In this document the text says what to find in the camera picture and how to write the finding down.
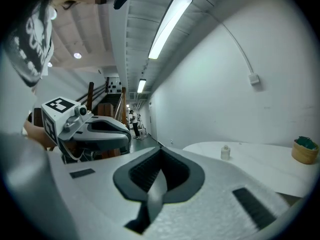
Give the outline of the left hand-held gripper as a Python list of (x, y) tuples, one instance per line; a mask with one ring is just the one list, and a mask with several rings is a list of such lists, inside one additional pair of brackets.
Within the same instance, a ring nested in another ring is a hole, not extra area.
[[(84, 149), (104, 152), (127, 147), (132, 139), (130, 131), (120, 121), (109, 116), (93, 116), (85, 105), (65, 97), (57, 97), (41, 105), (45, 133), (60, 149), (63, 157), (79, 161), (83, 151), (70, 151), (67, 143), (77, 142)], [(78, 133), (84, 124), (87, 130)]]

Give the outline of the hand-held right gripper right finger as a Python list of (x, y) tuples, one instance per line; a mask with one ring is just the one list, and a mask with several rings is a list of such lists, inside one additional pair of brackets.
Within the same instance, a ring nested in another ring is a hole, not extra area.
[(279, 231), (289, 209), (277, 193), (235, 165), (175, 149), (200, 165), (201, 188), (189, 200), (160, 204), (167, 180), (158, 174), (150, 189), (151, 224), (141, 240), (267, 240)]

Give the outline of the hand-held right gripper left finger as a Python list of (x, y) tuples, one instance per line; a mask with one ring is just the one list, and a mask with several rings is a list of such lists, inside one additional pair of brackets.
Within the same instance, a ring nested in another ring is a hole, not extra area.
[(146, 225), (146, 204), (126, 199), (114, 183), (116, 170), (158, 147), (113, 158), (64, 164), (60, 154), (49, 152), (50, 172), (66, 214), (54, 217), (49, 228), (58, 240), (165, 240), (167, 222)]

